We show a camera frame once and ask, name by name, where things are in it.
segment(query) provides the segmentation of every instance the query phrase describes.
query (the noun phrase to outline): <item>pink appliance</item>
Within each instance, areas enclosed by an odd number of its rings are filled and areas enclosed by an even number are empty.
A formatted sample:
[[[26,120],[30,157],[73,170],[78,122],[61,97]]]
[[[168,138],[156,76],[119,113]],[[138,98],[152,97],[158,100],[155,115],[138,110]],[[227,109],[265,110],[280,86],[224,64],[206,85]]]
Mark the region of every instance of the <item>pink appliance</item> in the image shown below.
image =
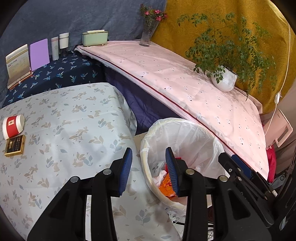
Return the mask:
[[[264,133],[267,131],[265,134],[266,148],[269,148],[274,143],[280,147],[293,132],[292,126],[280,109],[276,110],[274,117],[264,125],[263,130]]]

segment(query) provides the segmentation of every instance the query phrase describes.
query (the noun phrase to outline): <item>navy blue tablecloth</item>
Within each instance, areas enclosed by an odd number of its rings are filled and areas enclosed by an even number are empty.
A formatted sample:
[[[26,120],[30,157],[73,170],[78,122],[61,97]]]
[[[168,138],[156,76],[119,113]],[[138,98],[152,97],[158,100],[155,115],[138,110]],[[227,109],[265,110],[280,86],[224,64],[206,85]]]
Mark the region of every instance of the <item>navy blue tablecloth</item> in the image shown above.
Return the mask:
[[[32,77],[8,90],[3,107],[45,91],[98,82],[105,82],[101,63],[73,52],[36,69]]]

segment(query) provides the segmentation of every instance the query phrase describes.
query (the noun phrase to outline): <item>gray fabric backdrop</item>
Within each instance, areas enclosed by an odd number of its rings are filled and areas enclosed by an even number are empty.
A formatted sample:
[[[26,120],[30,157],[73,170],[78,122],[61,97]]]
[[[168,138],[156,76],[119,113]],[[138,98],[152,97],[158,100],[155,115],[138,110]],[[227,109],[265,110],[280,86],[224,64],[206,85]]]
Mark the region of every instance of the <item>gray fabric backdrop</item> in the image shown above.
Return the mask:
[[[87,30],[105,29],[109,40],[141,37],[141,3],[164,10],[166,0],[28,0],[0,38],[0,107],[7,92],[7,54],[45,38],[51,54],[50,39],[65,32],[70,33],[70,48],[81,44],[81,33]]]

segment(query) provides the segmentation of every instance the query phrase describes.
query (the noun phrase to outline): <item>mustard yellow fabric backdrop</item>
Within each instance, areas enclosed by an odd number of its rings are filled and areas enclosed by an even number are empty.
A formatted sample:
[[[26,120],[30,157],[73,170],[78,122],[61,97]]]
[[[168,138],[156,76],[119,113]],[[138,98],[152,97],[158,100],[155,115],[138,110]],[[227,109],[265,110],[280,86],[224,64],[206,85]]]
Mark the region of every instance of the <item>mustard yellow fabric backdrop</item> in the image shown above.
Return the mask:
[[[285,78],[289,50],[289,27],[288,23],[275,5],[270,0],[168,0],[165,10],[168,18],[162,21],[152,37],[152,41],[186,58],[185,51],[193,46],[197,35],[205,30],[205,27],[184,22],[181,27],[177,24],[177,18],[181,14],[193,13],[219,13],[221,16],[229,12],[235,13],[237,21],[244,16],[248,21],[249,28],[257,22],[267,29],[272,38],[261,42],[260,48],[267,54],[273,55],[277,66],[277,85],[273,91],[266,80],[260,94],[254,88],[250,94],[263,105],[263,113],[272,111],[275,107],[274,96],[281,89]],[[291,29],[291,50],[289,70],[282,96],[287,93],[296,77],[296,42],[295,34]],[[246,86],[237,84],[240,89],[246,90]]]

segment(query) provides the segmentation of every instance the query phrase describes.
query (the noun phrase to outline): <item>red and white paper cup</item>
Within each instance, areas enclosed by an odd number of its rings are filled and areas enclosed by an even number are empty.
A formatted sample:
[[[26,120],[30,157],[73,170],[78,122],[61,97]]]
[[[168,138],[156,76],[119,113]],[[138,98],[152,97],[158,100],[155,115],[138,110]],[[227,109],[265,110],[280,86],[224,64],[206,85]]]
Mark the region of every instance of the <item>red and white paper cup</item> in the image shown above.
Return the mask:
[[[5,140],[12,138],[24,129],[25,118],[23,115],[5,117],[2,124],[2,131]]]

